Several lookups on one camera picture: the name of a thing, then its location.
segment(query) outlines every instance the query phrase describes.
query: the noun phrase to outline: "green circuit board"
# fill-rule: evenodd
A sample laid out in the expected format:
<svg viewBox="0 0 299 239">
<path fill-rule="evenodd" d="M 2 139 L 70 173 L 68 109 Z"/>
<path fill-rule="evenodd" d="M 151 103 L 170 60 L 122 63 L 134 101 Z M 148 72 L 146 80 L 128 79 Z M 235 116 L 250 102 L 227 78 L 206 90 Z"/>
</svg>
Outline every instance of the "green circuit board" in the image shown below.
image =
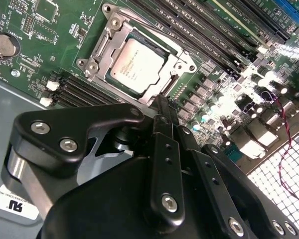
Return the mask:
<svg viewBox="0 0 299 239">
<path fill-rule="evenodd" d="M 151 2 L 153 8 L 155 8 L 155 1 L 148 2 Z M 101 11 L 105 3 L 132 9 L 133 12 L 143 16 L 152 25 L 159 25 L 163 31 L 168 30 L 146 9 L 142 9 L 135 4 L 135 1 L 0 0 L 0 32 L 7 32 L 18 39 L 21 48 L 17 56 L 0 59 L 0 79 L 39 100 L 45 94 L 45 86 L 51 78 L 51 73 L 62 74 L 66 72 L 90 84 L 93 89 L 106 91 L 105 93 L 113 99 L 122 101 L 111 91 L 90 83 L 76 65 L 78 58 L 89 58 L 107 23 L 107 19 Z M 299 75 L 299 23 L 293 21 L 273 0 L 254 1 L 264 11 L 264 14 L 268 14 L 281 29 L 291 36 L 284 44 L 276 44 L 274 41 L 268 43 L 270 38 L 263 34 L 261 28 L 252 19 L 249 19 L 246 14 L 232 6 L 230 1 L 208 0 L 207 3 L 210 9 L 220 17 L 219 21 L 213 21 L 214 27 L 222 29 L 224 32 L 230 32 L 231 30 L 238 32 L 244 39 L 255 45 L 251 46 L 252 44 L 240 42 L 239 44 L 248 51 L 253 51 L 256 46 L 262 45 L 261 42 L 266 42 L 267 47 L 270 48 L 271 46 L 271 48 L 263 53 L 262 60 L 265 62 L 263 64 L 277 73 L 281 83 L 297 86 Z M 299 9 L 299 1 L 291 3 L 294 8 Z M 202 14 L 205 14 L 207 18 L 211 17 L 208 13 Z M 231 26 L 232 29 L 223 27 L 222 21 Z M 206 29 L 203 34 L 207 38 L 217 40 L 214 33 L 209 29 Z M 233 41 L 239 42 L 234 36 L 230 34 L 228 36 Z M 239 95 L 242 93 L 254 95 L 253 83 L 248 77 L 244 80 L 234 80 L 221 67 L 214 64 L 206 54 L 197 52 L 192 54 L 191 57 L 197 66 L 197 70 L 195 73 L 183 74 L 168 95 L 175 99 L 181 107 L 190 93 L 195 91 L 197 84 L 200 84 L 202 79 L 208 78 L 213 84 L 209 84 L 209 87 L 206 86 L 207 90 L 211 93 L 223 93 L 228 98 L 228 104 L 219 105 L 221 111 L 211 113 L 210 117 L 213 119 L 213 123 L 201 123 L 198 119 L 198 112 L 194 113 L 191 119 L 183 120 L 182 123 L 190 127 L 190 122 L 197 118 L 202 126 L 200 131 L 195 132 L 199 143 L 208 142 L 221 145 L 222 139 L 217 128 L 221 125 L 220 119 L 223 116 L 233 122 L 232 130 L 250 121 L 248 115 L 242 112 L 233 114 L 233 112 L 237 111 L 234 102 Z M 250 60 L 244 56 L 239 56 L 238 59 L 242 64 L 247 65 L 250 63 Z M 13 76 L 11 74 L 12 70 L 17 70 L 20 75 L 18 77 Z M 205 100 L 209 102 L 213 98 L 210 96 L 206 97 Z"/>
</svg>

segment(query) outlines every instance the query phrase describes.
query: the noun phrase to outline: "blue slot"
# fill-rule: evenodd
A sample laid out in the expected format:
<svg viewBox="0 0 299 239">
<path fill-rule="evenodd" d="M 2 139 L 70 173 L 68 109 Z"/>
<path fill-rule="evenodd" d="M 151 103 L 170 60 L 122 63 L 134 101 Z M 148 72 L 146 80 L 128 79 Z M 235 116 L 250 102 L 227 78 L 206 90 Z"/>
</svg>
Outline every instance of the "blue slot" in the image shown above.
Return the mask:
<svg viewBox="0 0 299 239">
<path fill-rule="evenodd" d="M 296 23 L 299 23 L 299 12 L 287 0 L 274 0 L 276 4 L 281 7 L 289 17 Z"/>
</svg>

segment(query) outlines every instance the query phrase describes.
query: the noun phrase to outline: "integrated circuit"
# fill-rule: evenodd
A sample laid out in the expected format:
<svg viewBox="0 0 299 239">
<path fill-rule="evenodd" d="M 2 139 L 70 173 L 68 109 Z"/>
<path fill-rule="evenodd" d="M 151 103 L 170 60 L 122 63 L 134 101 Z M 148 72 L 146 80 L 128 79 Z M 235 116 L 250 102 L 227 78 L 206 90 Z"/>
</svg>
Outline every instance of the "integrated circuit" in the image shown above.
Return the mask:
<svg viewBox="0 0 299 239">
<path fill-rule="evenodd" d="M 57 11 L 58 5 L 51 0 L 37 0 L 35 13 L 42 17 L 45 21 L 52 23 Z"/>
</svg>

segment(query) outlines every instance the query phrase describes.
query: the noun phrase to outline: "black plastic bracket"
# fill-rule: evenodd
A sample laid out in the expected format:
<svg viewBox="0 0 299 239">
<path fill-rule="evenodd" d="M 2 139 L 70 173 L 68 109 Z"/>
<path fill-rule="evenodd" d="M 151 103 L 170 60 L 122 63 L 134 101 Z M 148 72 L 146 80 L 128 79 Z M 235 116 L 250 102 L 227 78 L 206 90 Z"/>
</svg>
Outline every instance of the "black plastic bracket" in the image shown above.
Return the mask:
<svg viewBox="0 0 299 239">
<path fill-rule="evenodd" d="M 113 128 L 137 125 L 143 120 L 141 111 L 130 104 L 28 112 L 14 120 L 10 144 L 18 155 L 51 175 L 67 177 L 77 171 L 85 156 L 89 132 L 102 129 L 106 134 Z M 35 133 L 31 130 L 34 122 L 48 124 L 50 131 Z M 77 149 L 64 151 L 60 147 L 63 139 L 75 141 Z"/>
</svg>

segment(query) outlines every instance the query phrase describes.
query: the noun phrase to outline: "chip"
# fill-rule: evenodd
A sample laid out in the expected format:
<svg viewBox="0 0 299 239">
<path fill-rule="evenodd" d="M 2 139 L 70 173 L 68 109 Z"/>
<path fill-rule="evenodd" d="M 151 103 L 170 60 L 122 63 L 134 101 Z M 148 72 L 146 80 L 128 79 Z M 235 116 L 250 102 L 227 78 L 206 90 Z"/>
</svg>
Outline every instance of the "chip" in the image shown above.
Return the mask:
<svg viewBox="0 0 299 239">
<path fill-rule="evenodd" d="M 35 13 L 48 22 L 52 22 L 58 11 L 58 5 L 50 0 L 38 0 L 35 6 Z"/>
<path fill-rule="evenodd" d="M 207 90 L 200 86 L 197 88 L 197 93 L 204 96 L 207 93 Z"/>
<path fill-rule="evenodd" d="M 238 92 L 238 91 L 241 90 L 241 88 L 242 88 L 242 87 L 241 87 L 240 85 L 236 85 L 236 86 L 234 87 L 234 90 Z"/>
<path fill-rule="evenodd" d="M 195 108 L 195 106 L 193 104 L 191 104 L 190 102 L 186 102 L 184 104 L 184 108 L 187 109 L 188 111 L 192 111 Z"/>
<path fill-rule="evenodd" d="M 159 80 L 164 59 L 154 51 L 130 38 L 124 45 L 110 75 L 137 93 L 143 93 L 149 85 Z"/>
</svg>

